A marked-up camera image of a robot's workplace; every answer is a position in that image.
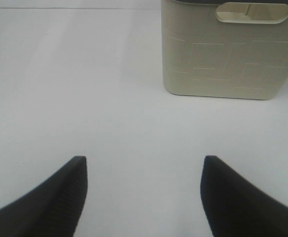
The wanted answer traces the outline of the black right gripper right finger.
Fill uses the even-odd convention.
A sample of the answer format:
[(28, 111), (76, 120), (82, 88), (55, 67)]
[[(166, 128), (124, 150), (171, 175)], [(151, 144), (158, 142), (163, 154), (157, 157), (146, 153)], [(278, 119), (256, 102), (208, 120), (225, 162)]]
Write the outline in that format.
[(200, 195), (215, 237), (288, 237), (288, 207), (216, 156), (204, 159)]

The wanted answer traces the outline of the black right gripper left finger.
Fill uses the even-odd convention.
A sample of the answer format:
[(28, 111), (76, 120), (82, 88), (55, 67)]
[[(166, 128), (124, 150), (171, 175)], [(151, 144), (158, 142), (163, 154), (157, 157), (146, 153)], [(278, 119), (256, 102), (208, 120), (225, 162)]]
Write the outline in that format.
[(0, 208), (0, 237), (72, 237), (88, 190), (86, 157), (73, 157), (47, 180)]

